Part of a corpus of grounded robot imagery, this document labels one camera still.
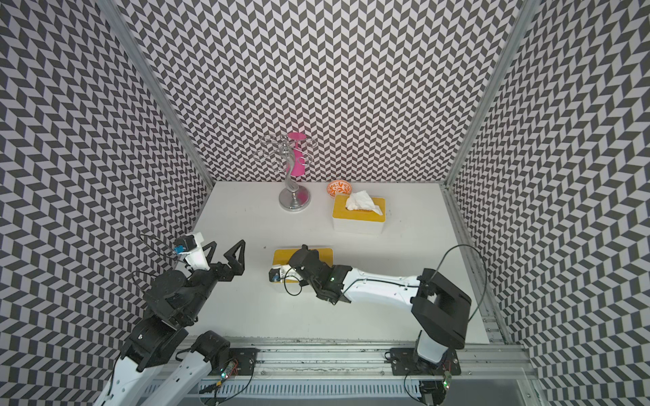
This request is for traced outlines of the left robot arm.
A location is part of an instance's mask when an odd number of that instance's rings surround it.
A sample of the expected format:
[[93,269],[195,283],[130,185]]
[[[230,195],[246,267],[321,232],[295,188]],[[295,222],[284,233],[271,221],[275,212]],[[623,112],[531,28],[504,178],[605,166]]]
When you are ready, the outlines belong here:
[[202,333],[183,352],[174,372],[154,390],[145,391],[179,354],[187,329],[198,321],[204,304],[218,283],[227,283],[245,272],[245,241],[225,252],[224,262],[214,262],[216,243],[205,244],[200,233],[174,242],[174,253],[189,272],[174,269],[155,277],[143,297],[147,309],[126,338],[97,405],[177,405],[204,378],[216,374],[208,392],[235,376],[242,364],[233,356],[231,343],[213,331]]

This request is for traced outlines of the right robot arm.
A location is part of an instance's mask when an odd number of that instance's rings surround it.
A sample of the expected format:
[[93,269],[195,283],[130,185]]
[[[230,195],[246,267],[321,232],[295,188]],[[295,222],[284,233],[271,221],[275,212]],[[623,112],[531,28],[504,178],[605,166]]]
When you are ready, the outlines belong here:
[[418,366],[450,365],[451,354],[465,348],[472,299],[434,269],[410,277],[373,274],[351,266],[330,266],[320,260],[317,250],[303,245],[270,280],[309,286],[318,299],[332,305],[374,303],[407,311],[421,328],[413,351]]

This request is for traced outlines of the white plastic box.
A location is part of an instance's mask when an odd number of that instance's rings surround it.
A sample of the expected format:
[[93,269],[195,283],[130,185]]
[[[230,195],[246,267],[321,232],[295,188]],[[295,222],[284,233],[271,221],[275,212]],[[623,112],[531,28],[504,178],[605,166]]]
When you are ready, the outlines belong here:
[[333,229],[341,233],[379,235],[384,230],[384,224],[385,221],[382,218],[378,221],[333,218]]
[[302,293],[304,286],[296,277],[281,277],[278,281],[273,281],[272,286],[278,288],[281,292],[290,296],[298,296]]

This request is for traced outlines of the yellow wooden lid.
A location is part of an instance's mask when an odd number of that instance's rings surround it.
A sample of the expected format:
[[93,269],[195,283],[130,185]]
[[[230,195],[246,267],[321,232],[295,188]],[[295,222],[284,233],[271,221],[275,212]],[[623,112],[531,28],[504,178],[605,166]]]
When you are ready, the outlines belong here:
[[281,249],[274,252],[273,266],[289,265],[293,267],[301,280],[323,279],[330,274],[333,267],[333,250],[303,246],[300,249]]
[[373,203],[379,207],[382,212],[379,215],[373,210],[349,210],[347,208],[348,195],[338,195],[333,202],[333,219],[335,220],[354,220],[371,223],[384,223],[387,218],[386,201],[383,198],[372,198]]

